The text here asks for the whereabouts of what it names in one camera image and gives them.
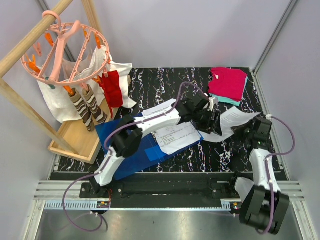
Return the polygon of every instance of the circular clothes hanger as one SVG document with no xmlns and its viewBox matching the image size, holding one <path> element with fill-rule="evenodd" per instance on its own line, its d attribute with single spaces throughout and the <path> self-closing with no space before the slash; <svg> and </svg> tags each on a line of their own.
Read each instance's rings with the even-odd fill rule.
<svg viewBox="0 0 320 240">
<path fill-rule="evenodd" d="M 36 80 L 38 80 L 40 82 L 43 82 L 47 85 L 57 85 L 57 86 L 72 86 L 72 85 L 84 84 L 86 81 L 95 78 L 101 72 L 103 72 L 105 75 L 108 74 L 106 65 L 109 61 L 110 49 L 109 49 L 109 45 L 108 45 L 107 40 L 99 31 L 97 31 L 96 29 L 94 29 L 90 26 L 81 24 L 80 21 L 78 21 L 78 20 L 76 20 L 74 23 L 72 23 L 72 22 L 62 23 L 60 16 L 53 11 L 44 11 L 42 13 L 43 18 L 47 15 L 52 15 L 57 19 L 58 24 L 51 25 L 47 29 L 47 31 L 52 31 L 52 32 L 57 33 L 58 38 L 55 41 L 55 43 L 53 44 L 53 47 L 52 47 L 44 65 L 41 67 L 41 69 L 39 69 L 37 67 L 35 60 L 30 61 L 29 58 L 27 57 L 28 61 L 26 61 L 25 56 L 24 55 L 22 56 L 22 58 L 21 58 L 22 65 L 29 74 L 31 74 Z M 86 34 L 84 43 L 82 45 L 80 54 L 77 58 L 75 66 L 73 68 L 72 74 L 69 79 L 59 81 L 59 75 L 60 75 L 60 71 L 61 71 L 65 46 L 66 46 L 69 38 L 72 35 L 74 35 L 77 31 L 79 31 L 80 29 L 85 29 L 87 34 Z M 91 33 L 93 33 L 95 36 L 95 40 L 97 42 L 98 49 L 102 48 L 103 50 L 105 50 L 104 61 L 101 64 L 101 66 L 97 70 L 95 70 L 93 73 L 91 73 L 89 76 L 86 76 L 86 77 L 80 78 L 80 79 L 75 79 L 76 74 L 79 73 L 78 66 L 83 59 L 83 55 L 84 55 L 84 52 L 87 48 L 87 44 L 91 38 Z M 46 71 L 46 69 L 49 65 L 49 62 L 51 61 L 51 59 L 54 55 L 55 55 L 54 66 L 53 66 L 52 73 L 49 78 L 47 78 L 47 77 L 45 78 L 45 77 L 43 77 L 44 72 Z"/>
</svg>

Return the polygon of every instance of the folded pink shirt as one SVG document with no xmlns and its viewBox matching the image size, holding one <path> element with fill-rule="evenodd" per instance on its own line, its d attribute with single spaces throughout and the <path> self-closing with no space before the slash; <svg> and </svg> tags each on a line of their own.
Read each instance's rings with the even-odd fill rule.
<svg viewBox="0 0 320 240">
<path fill-rule="evenodd" d="M 209 82 L 209 94 L 240 102 L 244 92 L 247 74 L 240 69 L 226 67 L 211 68 L 213 80 Z"/>
</svg>

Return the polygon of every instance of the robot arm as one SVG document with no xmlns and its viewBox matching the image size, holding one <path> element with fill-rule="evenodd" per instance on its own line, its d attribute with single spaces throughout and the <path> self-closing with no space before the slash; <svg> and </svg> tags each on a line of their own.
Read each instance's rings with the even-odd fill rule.
<svg viewBox="0 0 320 240">
<path fill-rule="evenodd" d="M 268 144 L 271 126 L 271 121 L 257 117 L 253 129 L 245 130 L 245 146 L 252 165 L 253 181 L 238 177 L 234 188 L 242 201 L 240 222 L 263 233 L 277 234 L 290 199 L 281 193 L 272 166 L 271 145 Z"/>
<path fill-rule="evenodd" d="M 139 141 L 140 143 L 141 138 L 147 136 L 152 132 L 155 132 L 162 128 L 178 125 L 180 123 L 181 117 L 179 115 L 179 112 L 176 109 L 174 109 L 173 111 L 171 111 L 170 113 L 162 117 L 155 118 L 153 120 L 145 122 L 147 119 L 152 119 L 155 116 L 160 115 L 161 113 L 166 113 L 170 108 L 171 107 L 169 107 L 168 109 L 165 109 L 162 112 L 157 112 L 149 116 L 133 118 L 134 122 L 142 122 L 136 125 L 136 127 L 140 129 L 140 133 L 139 133 L 139 136 L 137 135 L 135 136 L 134 141 Z M 126 159 L 121 155 L 119 156 L 117 155 L 118 155 L 118 151 L 116 151 L 115 148 L 111 146 L 100 168 L 95 172 L 95 173 L 98 173 L 98 175 L 95 176 L 95 180 L 101 187 L 111 183 L 112 178 L 115 172 L 117 171 L 118 167 Z M 109 161 L 106 167 L 103 169 L 103 166 L 107 161 L 107 159 L 109 159 Z"/>
<path fill-rule="evenodd" d="M 112 137 L 108 153 L 100 168 L 95 172 L 94 180 L 90 181 L 93 189 L 98 191 L 99 187 L 110 184 L 124 159 L 132 156 L 138 150 L 141 139 L 152 132 L 194 121 L 197 130 L 222 135 L 220 111 L 214 110 L 214 104 L 214 97 L 209 99 L 195 97 L 193 101 L 190 99 L 180 101 L 171 111 L 169 107 L 162 112 L 148 116 L 135 118 L 130 115 L 124 116 L 117 129 L 127 124 L 137 124 L 117 132 Z"/>
</svg>

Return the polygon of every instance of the white paper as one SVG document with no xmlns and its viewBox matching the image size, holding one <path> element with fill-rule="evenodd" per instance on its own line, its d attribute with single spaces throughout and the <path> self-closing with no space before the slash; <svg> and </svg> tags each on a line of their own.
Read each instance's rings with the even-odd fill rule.
<svg viewBox="0 0 320 240">
<path fill-rule="evenodd" d="M 212 143 L 219 143 L 227 138 L 230 138 L 234 132 L 232 131 L 231 127 L 241 126 L 246 124 L 251 119 L 259 115 L 260 112 L 254 113 L 245 113 L 240 111 L 235 106 L 221 114 L 220 124 L 222 130 L 222 136 L 219 136 L 215 133 L 207 134 L 205 132 L 201 132 L 200 134 L 203 136 L 204 141 L 212 142 Z"/>
<path fill-rule="evenodd" d="M 162 110 L 165 110 L 168 107 L 170 107 L 175 101 L 176 101 L 175 99 L 170 99 L 169 101 L 165 101 L 164 103 L 161 103 L 155 107 L 146 109 L 142 112 L 142 115 L 145 117 L 151 114 L 156 114 L 158 112 L 161 112 Z"/>
<path fill-rule="evenodd" d="M 168 155 L 200 141 L 201 138 L 199 132 L 190 122 L 162 128 L 154 135 L 161 151 Z"/>
</svg>

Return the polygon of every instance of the wooden pole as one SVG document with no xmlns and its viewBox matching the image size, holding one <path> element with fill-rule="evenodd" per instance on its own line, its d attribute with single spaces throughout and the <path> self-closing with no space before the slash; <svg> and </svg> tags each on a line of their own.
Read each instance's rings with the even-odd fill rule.
<svg viewBox="0 0 320 240">
<path fill-rule="evenodd" d="M 65 150 L 74 154 L 78 152 L 61 137 L 52 126 L 49 125 L 18 93 L 15 92 L 2 78 L 0 78 L 0 93 L 6 97 L 9 102 L 16 106 L 24 115 L 31 119 L 45 134 L 59 144 Z"/>
<path fill-rule="evenodd" d="M 60 0 L 52 11 L 60 15 L 72 2 L 73 0 Z M 16 62 L 20 60 L 55 20 L 56 18 L 51 15 L 42 18 L 42 20 L 0 61 L 0 78 L 3 78 L 4 75 L 9 72 Z"/>
<path fill-rule="evenodd" d="M 97 17 L 97 11 L 93 0 L 82 0 L 82 5 L 84 7 L 86 17 L 89 20 L 90 26 L 98 30 L 102 34 L 102 29 L 100 26 L 99 19 Z"/>
</svg>

